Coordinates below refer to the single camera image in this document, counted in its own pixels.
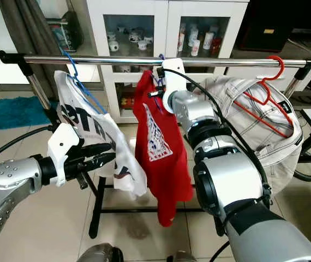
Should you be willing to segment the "beige plaid jacket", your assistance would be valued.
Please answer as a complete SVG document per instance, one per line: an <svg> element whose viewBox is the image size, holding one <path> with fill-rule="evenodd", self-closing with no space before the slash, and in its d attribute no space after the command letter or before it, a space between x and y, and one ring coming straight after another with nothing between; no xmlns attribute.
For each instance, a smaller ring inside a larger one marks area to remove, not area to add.
<svg viewBox="0 0 311 262"><path fill-rule="evenodd" d="M255 152L272 193L281 192L293 178L303 142L288 98L271 84L230 76L207 78L202 86Z"/></svg>

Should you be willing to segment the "red can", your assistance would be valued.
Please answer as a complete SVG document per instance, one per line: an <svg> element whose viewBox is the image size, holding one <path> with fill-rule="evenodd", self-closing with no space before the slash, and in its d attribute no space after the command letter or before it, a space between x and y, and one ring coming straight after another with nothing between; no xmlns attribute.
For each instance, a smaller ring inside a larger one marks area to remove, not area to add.
<svg viewBox="0 0 311 262"><path fill-rule="evenodd" d="M211 44L210 44L211 57L218 57L222 42L223 42L222 38L213 38L213 40L211 40Z"/></svg>

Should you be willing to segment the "grey robot left foot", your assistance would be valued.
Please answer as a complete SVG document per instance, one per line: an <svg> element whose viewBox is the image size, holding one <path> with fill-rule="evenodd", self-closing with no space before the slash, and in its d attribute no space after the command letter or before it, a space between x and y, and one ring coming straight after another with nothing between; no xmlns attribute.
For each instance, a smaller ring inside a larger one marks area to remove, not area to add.
<svg viewBox="0 0 311 262"><path fill-rule="evenodd" d="M110 243L89 247L76 262L124 262L123 252Z"/></svg>

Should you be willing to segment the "red patterned box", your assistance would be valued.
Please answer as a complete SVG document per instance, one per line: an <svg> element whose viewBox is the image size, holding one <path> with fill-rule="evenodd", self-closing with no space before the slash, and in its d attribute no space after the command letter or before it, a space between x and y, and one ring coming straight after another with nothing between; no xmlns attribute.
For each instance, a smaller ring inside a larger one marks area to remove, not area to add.
<svg viewBox="0 0 311 262"><path fill-rule="evenodd" d="M132 110L135 104L134 97L121 97L119 99L120 108L123 110Z"/></svg>

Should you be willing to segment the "grey robot foot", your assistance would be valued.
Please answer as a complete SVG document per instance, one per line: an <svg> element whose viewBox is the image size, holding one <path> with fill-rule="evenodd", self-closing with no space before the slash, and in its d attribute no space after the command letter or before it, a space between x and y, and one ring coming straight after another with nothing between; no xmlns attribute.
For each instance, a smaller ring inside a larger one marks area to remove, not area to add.
<svg viewBox="0 0 311 262"><path fill-rule="evenodd" d="M174 255L169 255L166 262L198 262L198 260L191 253L178 251Z"/></svg>
<svg viewBox="0 0 311 262"><path fill-rule="evenodd" d="M89 247L76 262L124 262L123 252L110 243Z"/></svg>

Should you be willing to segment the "teal floor mat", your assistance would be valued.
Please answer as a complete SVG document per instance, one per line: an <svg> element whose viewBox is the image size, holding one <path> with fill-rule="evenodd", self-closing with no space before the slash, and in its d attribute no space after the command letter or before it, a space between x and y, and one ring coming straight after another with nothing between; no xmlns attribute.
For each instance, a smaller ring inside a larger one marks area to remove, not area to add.
<svg viewBox="0 0 311 262"><path fill-rule="evenodd" d="M0 130L49 124L38 97L0 99Z"/></svg>

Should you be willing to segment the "black hanging bag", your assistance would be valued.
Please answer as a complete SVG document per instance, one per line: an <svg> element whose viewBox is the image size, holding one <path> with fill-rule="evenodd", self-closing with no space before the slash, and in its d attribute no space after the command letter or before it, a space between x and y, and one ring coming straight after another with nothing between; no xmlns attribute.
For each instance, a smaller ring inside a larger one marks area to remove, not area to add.
<svg viewBox="0 0 311 262"><path fill-rule="evenodd" d="M75 53L83 43L81 28L75 11L67 11L60 19L46 19L62 50Z"/></svg>

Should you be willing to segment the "chrome clothes rack black frame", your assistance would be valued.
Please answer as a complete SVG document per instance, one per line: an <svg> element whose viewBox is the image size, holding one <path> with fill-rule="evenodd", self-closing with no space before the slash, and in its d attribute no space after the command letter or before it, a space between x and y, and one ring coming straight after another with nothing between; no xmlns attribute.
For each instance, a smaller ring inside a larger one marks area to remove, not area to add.
<svg viewBox="0 0 311 262"><path fill-rule="evenodd" d="M41 107L44 109L44 114L49 118L50 125L41 127L41 129L30 130L30 132L14 138L10 142L0 147L0 154L8 149L10 146L20 142L24 138L28 138L36 133L43 132L44 130L54 129L60 123L58 119L58 113L49 105L48 98L45 97L43 88L36 81L35 74L30 67L31 63L53 63L62 64L70 63L66 56L38 56L38 55L26 55L26 54L14 54L7 53L3 50L0 51L0 59L3 63L16 64L19 66L23 75L30 81L30 85L33 88L33 92L38 97L41 103ZM73 57L75 63L87 63L96 65L138 65L138 66L160 66L163 59L157 57L126 57L126 56L81 56ZM294 80L288 85L288 88L293 90L294 85L306 77L308 72L311 71L311 59L283 59L286 67L298 68L298 73L295 74ZM273 59L184 59L184 64L196 65L196 66L225 66L225 67L278 67L277 61ZM91 222L88 229L88 236L92 239L97 237L100 218L103 213L146 213L155 212L154 208L136 208L136 209L105 209L103 208L103 200L105 196L105 189L113 188L112 184L106 184L106 178L101 177L98 180L98 184L94 184L94 188L91 189L95 195L95 203L92 213Z"/></svg>

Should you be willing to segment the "white T-shirt black lettering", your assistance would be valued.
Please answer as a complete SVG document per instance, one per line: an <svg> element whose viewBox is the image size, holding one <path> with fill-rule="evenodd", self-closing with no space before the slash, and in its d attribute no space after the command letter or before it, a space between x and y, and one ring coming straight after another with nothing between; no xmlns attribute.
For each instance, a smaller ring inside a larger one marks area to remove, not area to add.
<svg viewBox="0 0 311 262"><path fill-rule="evenodd" d="M59 97L58 114L62 120L75 127L85 145L108 143L116 156L111 168L102 177L113 179L116 189L128 192L132 199L147 192L145 171L135 159L122 130L110 114L100 114L86 101L77 85L66 72L54 72Z"/></svg>

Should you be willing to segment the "red plastic hanger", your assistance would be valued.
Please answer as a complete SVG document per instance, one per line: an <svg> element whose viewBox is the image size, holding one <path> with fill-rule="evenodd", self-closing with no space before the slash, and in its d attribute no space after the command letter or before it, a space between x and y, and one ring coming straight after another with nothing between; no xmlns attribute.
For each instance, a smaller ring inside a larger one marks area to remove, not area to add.
<svg viewBox="0 0 311 262"><path fill-rule="evenodd" d="M267 105L267 103L272 103L273 105L275 105L275 107L278 108L278 110L280 112L282 112L284 114L285 119L287 120L288 124L292 126L292 120L290 119L288 113L281 107L281 105L279 103L277 103L275 100L273 100L273 98L271 97L271 91L270 91L270 87L267 85L267 81L271 81L271 80L277 80L282 73L284 72L285 69L285 64L283 62L283 60L275 55L272 56L268 56L268 59L273 59L275 61L278 62L279 66L280 66L280 70L278 71L278 73L274 76L274 77L268 77L268 78L262 78L262 80L257 81L258 85L262 86L265 90L265 92L267 92L267 98L265 99L264 102L261 102L260 100L258 100L257 98L255 98L253 95L249 94L248 92L243 92L243 94L248 97L250 100L252 100L253 102L256 102L260 105ZM256 115L255 113L251 112L250 110L248 110L248 108L244 107L243 105L241 105L238 102L234 102L236 105L238 105L238 107L240 107L241 109L243 109L245 112L247 112L249 115L251 115L253 118L255 118L256 120L262 122L262 124L268 126L271 130L273 130L273 132L275 132L276 134L285 137L285 138L290 138L293 133L290 133L289 135L280 132L280 130L276 129L275 127L273 127L273 125L271 125L270 123L266 122L265 120L263 120L259 115Z"/></svg>

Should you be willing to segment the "grey curtain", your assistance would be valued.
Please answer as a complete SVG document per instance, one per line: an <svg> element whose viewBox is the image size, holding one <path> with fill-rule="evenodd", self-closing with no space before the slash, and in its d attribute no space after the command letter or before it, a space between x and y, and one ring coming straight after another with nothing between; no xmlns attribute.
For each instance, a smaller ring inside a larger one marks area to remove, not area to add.
<svg viewBox="0 0 311 262"><path fill-rule="evenodd" d="M36 0L0 0L0 10L16 52L41 56L61 54L60 45L46 23ZM54 72L63 70L64 65L31 63L30 67L48 99L57 102Z"/></svg>

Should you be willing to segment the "white glass-door cabinet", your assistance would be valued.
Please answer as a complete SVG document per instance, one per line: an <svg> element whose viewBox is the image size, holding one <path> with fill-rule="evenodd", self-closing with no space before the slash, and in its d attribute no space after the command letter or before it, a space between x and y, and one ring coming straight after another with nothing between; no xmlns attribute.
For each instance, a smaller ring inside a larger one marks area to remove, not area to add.
<svg viewBox="0 0 311 262"><path fill-rule="evenodd" d="M87 0L97 56L227 59L250 0ZM211 57L213 38L222 38ZM133 97L147 65L99 65L109 113L118 124L135 124L121 97Z"/></svg>

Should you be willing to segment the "red T-shirt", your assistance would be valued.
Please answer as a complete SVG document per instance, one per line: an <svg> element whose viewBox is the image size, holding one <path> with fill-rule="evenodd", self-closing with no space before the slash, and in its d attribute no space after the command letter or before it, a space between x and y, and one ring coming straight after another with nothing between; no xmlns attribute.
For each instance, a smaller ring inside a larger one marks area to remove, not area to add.
<svg viewBox="0 0 311 262"><path fill-rule="evenodd" d="M187 152L175 115L165 109L155 92L151 70L141 74L136 85L133 113L138 120L135 156L146 174L146 184L157 200L158 221L170 227L176 205L191 200L193 188L188 172Z"/></svg>

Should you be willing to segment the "grey robot right foot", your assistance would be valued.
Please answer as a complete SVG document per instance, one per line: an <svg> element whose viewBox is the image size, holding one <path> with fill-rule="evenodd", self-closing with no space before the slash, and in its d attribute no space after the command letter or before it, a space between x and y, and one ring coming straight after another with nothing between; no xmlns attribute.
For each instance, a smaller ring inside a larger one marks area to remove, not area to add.
<svg viewBox="0 0 311 262"><path fill-rule="evenodd" d="M191 253L178 251L174 255L169 255L166 262L198 262L198 260Z"/></svg>

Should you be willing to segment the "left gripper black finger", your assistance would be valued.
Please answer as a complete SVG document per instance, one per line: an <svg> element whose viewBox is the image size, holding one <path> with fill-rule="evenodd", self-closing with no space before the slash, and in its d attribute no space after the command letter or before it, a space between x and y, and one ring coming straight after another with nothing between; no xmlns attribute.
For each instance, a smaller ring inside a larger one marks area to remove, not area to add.
<svg viewBox="0 0 311 262"><path fill-rule="evenodd" d="M96 170L108 164L116 158L116 154L99 154L90 160L90 171Z"/></svg>
<svg viewBox="0 0 311 262"><path fill-rule="evenodd" d="M84 147L84 157L93 159L97 157L101 160L112 160L112 146L110 143L96 143Z"/></svg>

